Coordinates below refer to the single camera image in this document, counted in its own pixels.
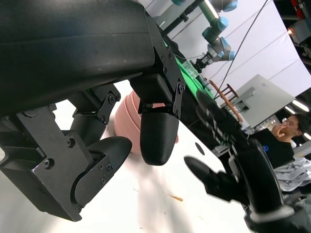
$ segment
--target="ceiling light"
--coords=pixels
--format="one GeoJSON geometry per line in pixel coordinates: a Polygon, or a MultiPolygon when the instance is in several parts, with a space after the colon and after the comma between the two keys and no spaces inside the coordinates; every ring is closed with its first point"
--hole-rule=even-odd
{"type": "Polygon", "coordinates": [[[287,111],[289,111],[290,113],[295,114],[295,112],[294,112],[292,109],[290,109],[289,107],[285,106],[285,109],[286,109],[287,111]]]}
{"type": "Polygon", "coordinates": [[[310,136],[309,134],[304,133],[303,135],[304,135],[307,139],[311,140],[311,136],[310,136]]]}
{"type": "Polygon", "coordinates": [[[293,101],[293,104],[296,105],[297,107],[301,108],[302,110],[308,112],[309,108],[305,105],[303,105],[302,103],[298,102],[297,100],[293,101]]]}

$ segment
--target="wooden chair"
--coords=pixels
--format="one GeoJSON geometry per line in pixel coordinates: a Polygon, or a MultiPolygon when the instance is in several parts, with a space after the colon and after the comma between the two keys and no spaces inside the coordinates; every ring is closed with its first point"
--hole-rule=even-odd
{"type": "Polygon", "coordinates": [[[223,91],[221,91],[221,90],[219,90],[218,86],[212,80],[210,80],[209,83],[216,89],[216,91],[218,91],[219,96],[217,96],[215,99],[217,99],[218,97],[221,97],[225,101],[226,105],[228,105],[228,107],[231,109],[231,111],[237,117],[238,121],[243,122],[243,119],[241,118],[240,114],[237,112],[237,110],[231,104],[231,101],[234,98],[238,98],[239,97],[238,94],[233,90],[233,88],[229,84],[227,84],[227,87],[223,91]],[[228,95],[230,93],[233,94],[233,97],[228,100],[226,95],[228,95]]]}

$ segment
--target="cable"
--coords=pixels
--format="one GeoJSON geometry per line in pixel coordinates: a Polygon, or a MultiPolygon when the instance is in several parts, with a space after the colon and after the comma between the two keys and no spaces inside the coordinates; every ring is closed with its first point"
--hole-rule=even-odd
{"type": "Polygon", "coordinates": [[[187,128],[189,129],[194,123],[198,122],[200,119],[197,119],[196,121],[194,121],[193,123],[191,123],[187,128]]]}
{"type": "Polygon", "coordinates": [[[251,26],[250,26],[249,29],[247,30],[247,32],[246,32],[246,34],[245,34],[245,36],[244,36],[244,38],[243,38],[243,40],[242,40],[242,42],[241,42],[241,44],[240,44],[238,50],[237,50],[237,53],[235,54],[235,57],[233,58],[233,60],[232,60],[232,62],[231,62],[231,64],[230,64],[230,66],[229,66],[229,69],[228,69],[227,73],[225,74],[225,77],[224,77],[224,79],[223,79],[223,81],[222,81],[222,84],[220,84],[220,87],[219,87],[218,90],[217,90],[217,93],[216,93],[216,95],[215,95],[215,97],[214,97],[214,100],[216,99],[217,95],[219,94],[220,88],[223,86],[223,84],[224,84],[224,82],[225,82],[225,79],[226,79],[226,77],[227,77],[227,75],[228,75],[228,73],[229,73],[229,71],[230,71],[230,69],[231,69],[231,67],[232,67],[232,64],[233,64],[235,58],[237,57],[237,55],[238,55],[238,53],[239,53],[239,51],[240,51],[240,48],[241,48],[242,44],[244,43],[244,40],[246,39],[246,37],[247,37],[249,31],[251,30],[252,26],[253,26],[254,23],[256,22],[256,19],[258,18],[259,14],[260,14],[261,11],[263,10],[263,8],[265,7],[265,5],[266,5],[267,2],[268,2],[268,0],[266,0],[266,1],[264,2],[263,6],[261,7],[261,9],[259,10],[258,14],[256,15],[256,17],[255,17],[253,23],[251,24],[251,26]]]}
{"type": "Polygon", "coordinates": [[[216,74],[218,74],[219,71],[220,71],[228,62],[229,62],[229,61],[227,61],[226,63],[224,63],[224,64],[222,65],[222,67],[220,67],[220,69],[216,72],[216,74]]]}
{"type": "Polygon", "coordinates": [[[149,5],[146,7],[146,10],[147,10],[147,8],[154,2],[155,0],[153,0],[151,3],[149,3],[149,5]]]}

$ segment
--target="black hole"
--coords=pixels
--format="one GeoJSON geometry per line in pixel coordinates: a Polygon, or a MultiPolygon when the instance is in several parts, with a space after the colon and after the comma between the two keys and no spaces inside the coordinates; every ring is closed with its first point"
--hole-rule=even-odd
{"type": "Polygon", "coordinates": [[[200,153],[202,155],[205,155],[204,150],[202,149],[202,147],[198,143],[195,143],[195,146],[198,148],[198,150],[200,151],[200,153]]]}
{"type": "Polygon", "coordinates": [[[51,169],[53,166],[54,166],[54,160],[53,159],[46,159],[45,161],[44,161],[44,168],[45,169],[47,169],[47,170],[49,170],[49,169],[51,169]]]}
{"type": "Polygon", "coordinates": [[[76,141],[73,139],[73,138],[70,138],[68,141],[67,141],[67,146],[69,148],[73,148],[74,145],[76,145],[76,141]]]}

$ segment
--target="black shirt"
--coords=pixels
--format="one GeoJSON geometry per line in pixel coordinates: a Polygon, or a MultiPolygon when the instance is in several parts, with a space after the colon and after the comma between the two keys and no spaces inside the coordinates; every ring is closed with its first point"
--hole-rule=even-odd
{"type": "Polygon", "coordinates": [[[278,141],[268,129],[254,133],[250,137],[257,139],[263,146],[273,168],[294,160],[294,151],[291,144],[278,141]]]}

